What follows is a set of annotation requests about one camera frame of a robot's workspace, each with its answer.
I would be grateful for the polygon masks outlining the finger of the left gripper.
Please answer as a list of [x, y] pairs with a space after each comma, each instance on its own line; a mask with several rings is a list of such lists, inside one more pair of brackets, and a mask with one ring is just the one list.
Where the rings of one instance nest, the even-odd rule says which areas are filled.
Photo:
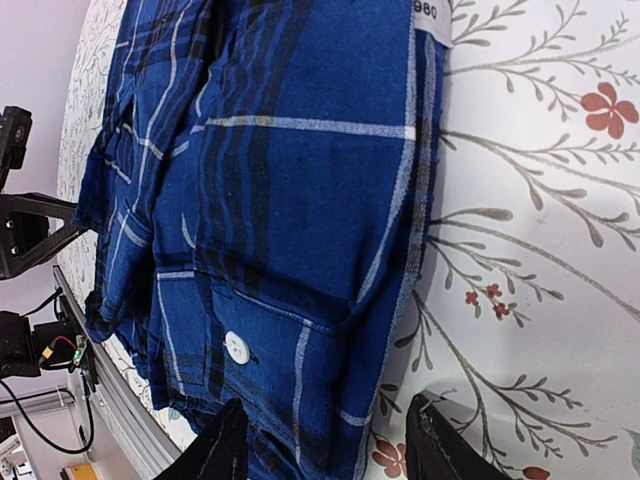
[[86, 232], [77, 205], [41, 193], [1, 195], [1, 279], [47, 263]]

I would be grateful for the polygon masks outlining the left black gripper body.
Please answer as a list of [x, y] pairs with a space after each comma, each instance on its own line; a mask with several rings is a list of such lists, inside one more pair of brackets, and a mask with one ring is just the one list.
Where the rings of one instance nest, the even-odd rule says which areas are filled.
[[1, 114], [0, 158], [3, 190], [11, 170], [22, 168], [32, 127], [32, 113], [17, 106], [6, 106]]

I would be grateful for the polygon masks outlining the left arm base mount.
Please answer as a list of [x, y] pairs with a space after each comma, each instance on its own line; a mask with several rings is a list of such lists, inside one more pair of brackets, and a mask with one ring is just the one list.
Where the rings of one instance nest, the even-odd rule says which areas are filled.
[[99, 384], [92, 343], [60, 288], [26, 314], [1, 313], [1, 378], [44, 371], [78, 371], [91, 390]]

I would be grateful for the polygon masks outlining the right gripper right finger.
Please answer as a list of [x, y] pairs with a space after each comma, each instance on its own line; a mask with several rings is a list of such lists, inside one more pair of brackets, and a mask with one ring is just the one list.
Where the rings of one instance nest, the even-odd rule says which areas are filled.
[[423, 393], [411, 400], [405, 438], [409, 480], [509, 479], [480, 456]]

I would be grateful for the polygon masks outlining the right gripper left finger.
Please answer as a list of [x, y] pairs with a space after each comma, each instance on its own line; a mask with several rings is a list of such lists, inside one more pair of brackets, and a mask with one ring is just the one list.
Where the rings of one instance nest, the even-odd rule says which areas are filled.
[[191, 445], [155, 480], [248, 478], [248, 416], [239, 399], [229, 400]]

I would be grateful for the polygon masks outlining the blue plaid long sleeve shirt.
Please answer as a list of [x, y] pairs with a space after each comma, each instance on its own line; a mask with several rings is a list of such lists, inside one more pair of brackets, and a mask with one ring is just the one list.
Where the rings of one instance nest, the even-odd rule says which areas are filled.
[[91, 338], [253, 479], [360, 479], [433, 199], [446, 1], [129, 1], [76, 222]]

